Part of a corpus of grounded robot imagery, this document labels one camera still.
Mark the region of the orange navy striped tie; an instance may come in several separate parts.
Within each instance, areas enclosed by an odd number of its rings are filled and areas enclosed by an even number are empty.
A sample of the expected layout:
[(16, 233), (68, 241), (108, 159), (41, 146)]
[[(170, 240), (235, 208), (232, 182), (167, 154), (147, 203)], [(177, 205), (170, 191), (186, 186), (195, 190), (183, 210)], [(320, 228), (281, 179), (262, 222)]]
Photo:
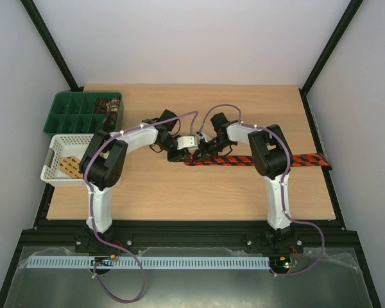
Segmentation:
[[(203, 161), (185, 162), (186, 166), (254, 166), (252, 156), (248, 155), (227, 155), (225, 157), (215, 157)], [(321, 153), (310, 153), (294, 155), (291, 163), (292, 167), (314, 167), (320, 166), (324, 170), (330, 171), (330, 166), (326, 156)]]

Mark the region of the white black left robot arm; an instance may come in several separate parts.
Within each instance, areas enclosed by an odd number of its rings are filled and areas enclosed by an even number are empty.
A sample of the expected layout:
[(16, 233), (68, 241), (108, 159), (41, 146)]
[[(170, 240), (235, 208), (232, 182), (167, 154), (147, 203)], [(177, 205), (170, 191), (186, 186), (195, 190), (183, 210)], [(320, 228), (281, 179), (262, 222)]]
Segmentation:
[(180, 116), (165, 110), (158, 119), (146, 119), (137, 126), (119, 132), (98, 130), (92, 136), (80, 162), (80, 172), (89, 194), (87, 225), (97, 233), (112, 226), (112, 189), (121, 179), (126, 155), (145, 146), (158, 145), (175, 161), (187, 160), (189, 148), (197, 146), (197, 138), (171, 135), (170, 129), (181, 118), (198, 115), (197, 111)]

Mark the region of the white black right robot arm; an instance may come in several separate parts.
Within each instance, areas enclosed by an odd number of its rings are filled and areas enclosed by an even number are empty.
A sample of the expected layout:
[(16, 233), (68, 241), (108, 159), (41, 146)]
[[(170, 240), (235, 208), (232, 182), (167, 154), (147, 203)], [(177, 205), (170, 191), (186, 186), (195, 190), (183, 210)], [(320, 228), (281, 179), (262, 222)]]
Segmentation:
[(224, 113), (214, 115), (211, 123), (216, 136), (209, 139), (198, 130), (198, 149), (193, 159), (198, 161), (215, 157), (225, 148), (238, 143), (249, 145), (254, 166), (266, 182), (267, 222), (274, 230), (267, 235), (267, 244), (276, 252), (283, 250), (289, 244), (289, 236), (284, 229), (291, 226), (288, 181), (293, 155), (281, 127), (277, 124), (261, 127), (240, 120), (229, 121)]

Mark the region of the rolled beige patterned tie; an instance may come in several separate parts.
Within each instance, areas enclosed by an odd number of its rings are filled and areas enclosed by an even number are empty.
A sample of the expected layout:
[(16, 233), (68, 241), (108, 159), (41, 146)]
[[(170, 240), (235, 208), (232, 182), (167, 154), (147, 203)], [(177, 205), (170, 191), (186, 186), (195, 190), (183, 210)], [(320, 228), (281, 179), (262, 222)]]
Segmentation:
[(107, 103), (107, 112), (117, 114), (119, 111), (120, 104), (121, 104), (121, 100), (119, 98), (112, 98)]

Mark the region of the rolled brown patterned tie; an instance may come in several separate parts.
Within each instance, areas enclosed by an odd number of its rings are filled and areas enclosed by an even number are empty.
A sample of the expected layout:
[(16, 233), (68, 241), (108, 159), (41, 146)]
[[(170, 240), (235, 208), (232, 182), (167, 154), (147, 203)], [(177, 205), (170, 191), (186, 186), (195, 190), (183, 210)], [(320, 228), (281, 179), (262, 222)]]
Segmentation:
[(95, 114), (105, 114), (108, 109), (109, 100), (105, 98), (98, 98), (94, 104)]

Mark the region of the tan patterned tie in basket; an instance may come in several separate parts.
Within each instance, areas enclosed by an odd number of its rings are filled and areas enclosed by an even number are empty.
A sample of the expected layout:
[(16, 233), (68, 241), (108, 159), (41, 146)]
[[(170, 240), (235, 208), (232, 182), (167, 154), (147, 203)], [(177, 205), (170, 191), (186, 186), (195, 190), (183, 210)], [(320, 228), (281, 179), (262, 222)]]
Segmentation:
[(60, 158), (60, 171), (72, 179), (82, 179), (80, 171), (80, 159), (75, 156)]

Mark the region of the green divided storage tray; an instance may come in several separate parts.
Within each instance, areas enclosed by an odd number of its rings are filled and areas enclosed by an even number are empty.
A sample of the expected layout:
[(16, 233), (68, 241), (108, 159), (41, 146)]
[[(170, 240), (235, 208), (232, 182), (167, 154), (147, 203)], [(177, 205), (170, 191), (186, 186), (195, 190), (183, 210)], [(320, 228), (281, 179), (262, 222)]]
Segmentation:
[(59, 92), (54, 97), (43, 132), (56, 134), (94, 133), (102, 129), (105, 114), (95, 114), (94, 104), (98, 98), (119, 98), (115, 132), (121, 129), (123, 96), (120, 92)]

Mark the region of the white perforated plastic basket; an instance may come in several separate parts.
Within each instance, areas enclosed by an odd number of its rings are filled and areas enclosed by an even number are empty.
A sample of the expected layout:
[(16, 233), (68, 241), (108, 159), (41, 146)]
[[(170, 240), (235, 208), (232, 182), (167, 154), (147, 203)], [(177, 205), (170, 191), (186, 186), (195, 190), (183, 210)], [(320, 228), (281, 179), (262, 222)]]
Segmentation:
[[(53, 136), (47, 151), (40, 179), (53, 187), (87, 186), (104, 191), (115, 186), (118, 169), (125, 159), (129, 144), (117, 134), (58, 134)], [(82, 179), (72, 179), (60, 171), (60, 158), (75, 156), (80, 159)]]

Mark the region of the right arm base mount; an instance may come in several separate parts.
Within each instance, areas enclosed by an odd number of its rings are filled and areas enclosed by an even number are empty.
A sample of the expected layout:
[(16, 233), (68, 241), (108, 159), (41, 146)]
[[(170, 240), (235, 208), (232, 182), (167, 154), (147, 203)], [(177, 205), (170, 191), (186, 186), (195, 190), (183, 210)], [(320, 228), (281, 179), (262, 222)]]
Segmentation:
[(303, 242), (297, 233), (267, 230), (245, 235), (244, 240), (248, 253), (283, 254), (287, 255), (294, 251), (300, 253)]

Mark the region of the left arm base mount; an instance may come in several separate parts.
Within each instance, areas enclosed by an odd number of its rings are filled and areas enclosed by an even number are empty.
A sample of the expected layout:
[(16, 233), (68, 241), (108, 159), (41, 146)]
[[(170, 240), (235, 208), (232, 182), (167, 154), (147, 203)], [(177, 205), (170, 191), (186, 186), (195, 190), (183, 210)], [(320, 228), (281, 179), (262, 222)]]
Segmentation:
[[(131, 248), (132, 246), (132, 236), (130, 234), (115, 232), (112, 228), (103, 234), (98, 232), (98, 235), (100, 238), (102, 238), (102, 240), (112, 243), (116, 246), (122, 246), (126, 249)], [(74, 240), (76, 243), (75, 252), (77, 253), (89, 253), (98, 255), (120, 252), (120, 250), (100, 242), (94, 235), (93, 230), (89, 228), (85, 229), (84, 231), (75, 233)]]

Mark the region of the left black frame post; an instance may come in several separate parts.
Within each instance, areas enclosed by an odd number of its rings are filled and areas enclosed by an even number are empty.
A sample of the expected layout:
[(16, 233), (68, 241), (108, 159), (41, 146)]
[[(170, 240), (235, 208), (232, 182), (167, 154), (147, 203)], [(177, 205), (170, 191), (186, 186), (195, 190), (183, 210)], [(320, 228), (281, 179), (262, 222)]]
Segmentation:
[(59, 50), (35, 2), (33, 0), (21, 0), (21, 4), (23, 5), (36, 30), (38, 31), (38, 34), (40, 35), (43, 43), (47, 47), (47, 50), (49, 51), (51, 57), (57, 65), (60, 73), (64, 77), (64, 80), (68, 84), (70, 90), (72, 92), (81, 92), (83, 90), (83, 87), (77, 84), (71, 70), (67, 65), (67, 62), (62, 56), (62, 53)]

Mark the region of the black frame post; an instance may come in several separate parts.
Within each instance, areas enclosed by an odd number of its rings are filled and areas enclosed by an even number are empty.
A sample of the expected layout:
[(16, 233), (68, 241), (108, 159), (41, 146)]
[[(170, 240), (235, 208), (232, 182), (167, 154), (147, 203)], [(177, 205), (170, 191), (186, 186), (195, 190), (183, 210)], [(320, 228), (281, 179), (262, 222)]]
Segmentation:
[(306, 96), (312, 89), (319, 75), (321, 74), (323, 68), (329, 61), (331, 55), (333, 54), (335, 48), (337, 47), (342, 36), (348, 29), (350, 23), (355, 17), (356, 13), (363, 4), (363, 0), (351, 0), (349, 1), (348, 6), (343, 12), (340, 20), (338, 21), (334, 31), (332, 32), (330, 38), (328, 39), (325, 47), (323, 48), (321, 54), (319, 55), (313, 69), (309, 73), (303, 87), (300, 89), (302, 95)]
[(64, 80), (68, 84), (70, 90), (72, 92), (81, 92), (83, 90), (83, 87), (77, 84), (71, 70), (67, 65), (67, 62), (62, 56), (62, 53), (59, 50), (35, 2), (33, 0), (21, 0), (21, 4), (23, 5), (36, 30), (38, 31), (38, 34), (40, 35), (43, 43), (47, 47), (47, 50), (49, 51), (51, 57), (57, 65), (60, 73), (64, 77)]

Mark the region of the black aluminium frame rail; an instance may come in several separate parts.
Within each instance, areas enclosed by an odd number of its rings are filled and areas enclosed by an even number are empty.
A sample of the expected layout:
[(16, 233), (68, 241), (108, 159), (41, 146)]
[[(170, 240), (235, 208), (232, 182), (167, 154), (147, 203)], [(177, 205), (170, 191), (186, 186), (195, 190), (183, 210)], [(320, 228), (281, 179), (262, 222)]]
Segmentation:
[[(344, 229), (337, 221), (319, 221), (322, 233), (310, 226), (297, 225), (295, 233), (303, 248), (352, 248), (362, 252), (355, 231)], [(87, 229), (82, 221), (48, 221), (22, 231), (17, 249), (64, 246), (75, 252), (74, 235)], [(132, 236), (133, 253), (147, 248), (228, 248), (247, 252), (245, 235), (267, 231), (264, 221), (115, 221), (112, 229)]]

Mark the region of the right black frame post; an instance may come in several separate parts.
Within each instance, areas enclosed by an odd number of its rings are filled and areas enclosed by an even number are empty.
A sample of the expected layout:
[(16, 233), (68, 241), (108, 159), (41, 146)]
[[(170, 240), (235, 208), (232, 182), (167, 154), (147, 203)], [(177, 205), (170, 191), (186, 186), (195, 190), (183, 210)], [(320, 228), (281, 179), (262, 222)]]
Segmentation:
[(302, 95), (306, 96), (312, 89), (319, 75), (321, 74), (323, 68), (329, 61), (331, 55), (333, 54), (335, 48), (337, 47), (342, 36), (348, 29), (350, 23), (355, 17), (356, 13), (363, 4), (363, 0), (351, 0), (349, 1), (348, 6), (343, 12), (340, 20), (338, 21), (334, 31), (332, 32), (330, 38), (328, 39), (325, 47), (323, 48), (321, 54), (319, 55), (313, 69), (309, 73), (303, 87), (300, 89)]

